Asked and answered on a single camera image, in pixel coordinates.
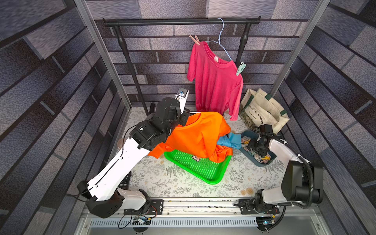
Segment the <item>orange t-shirt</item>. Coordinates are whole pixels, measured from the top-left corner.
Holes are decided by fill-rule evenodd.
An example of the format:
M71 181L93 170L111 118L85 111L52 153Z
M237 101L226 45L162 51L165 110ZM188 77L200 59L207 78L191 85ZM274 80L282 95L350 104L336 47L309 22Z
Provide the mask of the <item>orange t-shirt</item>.
M178 125L165 143L158 144L149 156L159 158L165 152L178 150L206 158L215 163L232 156L233 150L217 144L217 141L231 132L224 117L217 112L197 113L188 117L185 126Z

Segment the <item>pink t-shirt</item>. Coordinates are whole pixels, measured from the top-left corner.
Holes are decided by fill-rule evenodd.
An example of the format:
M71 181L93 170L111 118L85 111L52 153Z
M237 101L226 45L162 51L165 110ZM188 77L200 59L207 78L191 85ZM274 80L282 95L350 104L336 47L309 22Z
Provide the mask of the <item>pink t-shirt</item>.
M243 78L236 75L234 61L218 58L206 42L194 44L187 79L195 83L195 105L199 112L229 111L230 120L238 119Z

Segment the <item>mint green clothespin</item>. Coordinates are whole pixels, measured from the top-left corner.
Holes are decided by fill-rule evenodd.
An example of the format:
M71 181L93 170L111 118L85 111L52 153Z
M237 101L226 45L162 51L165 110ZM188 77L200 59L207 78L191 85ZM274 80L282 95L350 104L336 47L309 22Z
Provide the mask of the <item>mint green clothespin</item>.
M244 62L241 62L237 69L236 76L239 76L244 71L245 68L246 68L246 64Z

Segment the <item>dusty pink clothespin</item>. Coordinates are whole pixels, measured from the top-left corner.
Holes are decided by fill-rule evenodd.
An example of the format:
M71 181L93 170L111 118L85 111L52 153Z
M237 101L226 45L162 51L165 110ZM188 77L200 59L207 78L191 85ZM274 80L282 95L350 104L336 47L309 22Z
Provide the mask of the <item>dusty pink clothespin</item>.
M189 35L189 37L193 40L193 42L196 44L196 45L200 45L200 41L198 39L198 37L195 35L194 37Z

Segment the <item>light blue wire hanger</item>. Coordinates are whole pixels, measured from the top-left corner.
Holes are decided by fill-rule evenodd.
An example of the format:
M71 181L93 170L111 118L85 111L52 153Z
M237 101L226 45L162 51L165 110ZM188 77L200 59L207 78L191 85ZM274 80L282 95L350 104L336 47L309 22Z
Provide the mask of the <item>light blue wire hanger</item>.
M207 44L208 44L208 43L215 43L215 44L218 44L218 45L224 50L224 52L225 52L226 55L229 57L229 59L232 61L231 56L229 55L229 53L227 52L227 50L225 49L225 47L221 44L221 35L222 35L222 32L223 32L223 30L224 30L224 25L225 25L224 20L223 20L222 18L217 18L217 19L220 20L220 21L222 22L222 29L221 29L221 31L220 31L220 33L219 33L219 36L218 36L218 38L217 38L216 41L215 41L215 40L207 40L206 43L207 43Z

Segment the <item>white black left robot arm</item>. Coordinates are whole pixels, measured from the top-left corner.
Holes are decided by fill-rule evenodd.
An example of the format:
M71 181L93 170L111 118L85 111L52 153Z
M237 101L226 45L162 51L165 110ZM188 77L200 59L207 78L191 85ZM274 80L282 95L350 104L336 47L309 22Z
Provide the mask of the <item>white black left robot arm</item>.
M84 196L89 212L108 218L118 210L133 210L145 213L151 200L143 190L129 191L119 188L131 169L157 145L165 143L173 130L184 126L189 113L185 111L186 97L164 98L157 104L156 111L138 123L124 140L122 149L93 179L82 181L77 188Z

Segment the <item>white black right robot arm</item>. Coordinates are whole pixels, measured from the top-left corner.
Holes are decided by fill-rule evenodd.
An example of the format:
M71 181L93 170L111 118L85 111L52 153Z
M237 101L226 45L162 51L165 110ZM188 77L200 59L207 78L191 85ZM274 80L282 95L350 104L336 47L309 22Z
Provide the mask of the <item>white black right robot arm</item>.
M257 136L251 139L247 148L260 157L272 153L286 167L281 185L260 190L255 195L255 202L268 206L294 205L303 209L320 204L324 197L323 168L315 166L283 137L274 134L271 125L264 124L251 131Z

